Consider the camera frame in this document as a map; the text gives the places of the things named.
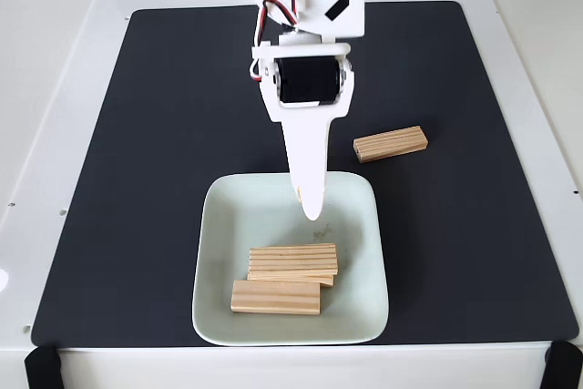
black work surface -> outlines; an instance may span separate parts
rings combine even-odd
[[[389,322],[374,344],[570,339],[578,326],[461,7],[366,6],[329,170],[374,189]],[[203,201],[288,170],[250,78],[251,6],[129,23],[36,317],[61,347],[206,346],[192,327]],[[420,125],[427,150],[359,164],[353,140]]]

wood grain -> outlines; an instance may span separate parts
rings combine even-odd
[[[250,275],[247,274],[247,280],[253,280]],[[324,287],[333,287],[334,276],[333,275],[313,275],[313,276],[292,276],[292,277],[261,277],[262,282],[318,282]]]
[[[366,163],[423,150],[427,148],[427,138],[421,127],[412,127],[357,138],[353,146],[358,160]]]
[[[334,243],[252,248],[249,259],[248,278],[252,280],[267,277],[330,276],[338,273]]]
[[[320,284],[235,280],[230,308],[247,313],[320,314]]]

